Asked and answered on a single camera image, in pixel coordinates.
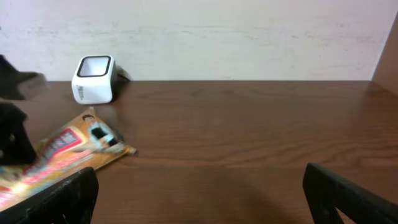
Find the large white snack bag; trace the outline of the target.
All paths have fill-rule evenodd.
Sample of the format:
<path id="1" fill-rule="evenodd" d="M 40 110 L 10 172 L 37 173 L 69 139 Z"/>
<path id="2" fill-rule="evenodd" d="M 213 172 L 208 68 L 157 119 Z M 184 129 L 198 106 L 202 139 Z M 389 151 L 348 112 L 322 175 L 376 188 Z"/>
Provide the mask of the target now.
<path id="1" fill-rule="evenodd" d="M 85 168 L 95 170 L 137 150 L 93 107 L 34 145 L 32 164 L 1 166 L 1 210 Z"/>

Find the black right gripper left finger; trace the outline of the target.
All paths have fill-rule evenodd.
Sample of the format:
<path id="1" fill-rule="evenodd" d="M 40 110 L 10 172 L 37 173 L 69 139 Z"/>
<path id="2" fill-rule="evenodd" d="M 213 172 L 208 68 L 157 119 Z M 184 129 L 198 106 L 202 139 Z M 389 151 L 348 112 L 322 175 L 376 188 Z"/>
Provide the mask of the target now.
<path id="1" fill-rule="evenodd" d="M 98 191 L 95 170 L 86 167 L 2 211 L 1 223 L 90 223 Z"/>

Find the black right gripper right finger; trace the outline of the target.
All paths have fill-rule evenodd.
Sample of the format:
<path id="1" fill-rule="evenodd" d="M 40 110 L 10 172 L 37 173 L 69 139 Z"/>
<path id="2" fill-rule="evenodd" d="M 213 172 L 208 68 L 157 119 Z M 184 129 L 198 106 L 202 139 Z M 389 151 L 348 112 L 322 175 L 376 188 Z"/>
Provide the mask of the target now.
<path id="1" fill-rule="evenodd" d="M 397 223 L 397 205 L 315 163 L 306 166 L 303 191 L 315 223 Z"/>

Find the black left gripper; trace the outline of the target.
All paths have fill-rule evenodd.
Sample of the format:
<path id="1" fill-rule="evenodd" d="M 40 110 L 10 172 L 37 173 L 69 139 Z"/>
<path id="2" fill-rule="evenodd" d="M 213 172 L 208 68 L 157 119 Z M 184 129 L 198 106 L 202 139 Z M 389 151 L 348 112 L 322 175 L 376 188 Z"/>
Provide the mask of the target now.
<path id="1" fill-rule="evenodd" d="M 36 153 L 25 131 L 27 115 L 12 100 L 29 100 L 49 84 L 42 73 L 21 72 L 1 56 L 1 165 L 31 164 Z"/>

